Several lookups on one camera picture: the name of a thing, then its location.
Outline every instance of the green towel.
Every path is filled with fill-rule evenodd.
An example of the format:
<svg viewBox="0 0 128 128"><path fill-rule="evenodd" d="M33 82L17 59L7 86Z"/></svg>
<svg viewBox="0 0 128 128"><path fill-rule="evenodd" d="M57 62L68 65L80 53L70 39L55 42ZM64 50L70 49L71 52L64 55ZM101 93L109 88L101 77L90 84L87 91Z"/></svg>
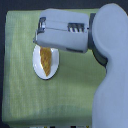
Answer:
<svg viewBox="0 0 128 128"><path fill-rule="evenodd" d="M89 15L97 10L70 11ZM59 50L56 74L40 79L32 65L40 12L7 13L2 120L10 126L91 125L93 97L105 69L90 50L86 54Z"/></svg>

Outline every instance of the small plate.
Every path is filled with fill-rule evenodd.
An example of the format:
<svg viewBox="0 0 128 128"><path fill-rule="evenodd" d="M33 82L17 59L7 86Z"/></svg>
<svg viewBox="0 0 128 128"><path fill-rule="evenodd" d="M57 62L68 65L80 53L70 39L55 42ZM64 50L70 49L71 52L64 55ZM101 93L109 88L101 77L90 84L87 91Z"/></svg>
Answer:
<svg viewBox="0 0 128 128"><path fill-rule="evenodd" d="M51 48L52 52L52 62L51 62L51 71L48 76L45 75L44 69L41 65L40 57L40 46L36 45L33 51L33 68L36 74L42 79L51 78L57 71L59 65L59 51L58 49Z"/></svg>

